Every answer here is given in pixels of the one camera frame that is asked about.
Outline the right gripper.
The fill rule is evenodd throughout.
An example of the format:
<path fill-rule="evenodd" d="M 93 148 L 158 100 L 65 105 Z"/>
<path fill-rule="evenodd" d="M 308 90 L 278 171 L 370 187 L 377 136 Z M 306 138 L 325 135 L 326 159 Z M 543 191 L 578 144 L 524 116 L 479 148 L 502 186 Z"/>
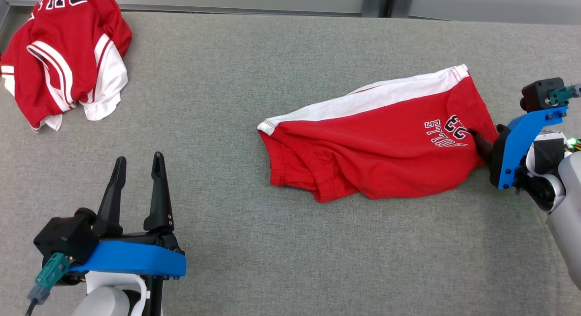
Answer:
<path fill-rule="evenodd" d="M 490 142 L 476 130 L 469 130 L 478 155 L 489 162 L 490 183 L 496 188 L 525 192 L 540 210 L 555 210 L 566 196 L 558 167 L 573 154 L 573 144 L 561 131 L 552 129 L 532 136 L 530 127 L 512 129 L 497 124 L 497 132 L 496 140 Z"/>

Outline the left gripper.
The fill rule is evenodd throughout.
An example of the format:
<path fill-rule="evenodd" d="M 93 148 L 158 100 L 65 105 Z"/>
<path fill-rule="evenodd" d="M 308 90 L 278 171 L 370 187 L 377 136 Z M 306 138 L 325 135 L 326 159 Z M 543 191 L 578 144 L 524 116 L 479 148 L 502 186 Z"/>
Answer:
<path fill-rule="evenodd" d="M 127 161 L 116 159 L 100 203 L 93 232 L 119 237 Z M 145 231 L 174 231 L 164 156 L 153 157 L 150 213 Z M 162 316 L 164 283 L 184 276 L 184 252 L 172 233 L 139 233 L 104 239 L 85 265 L 85 314 L 88 316 Z"/>

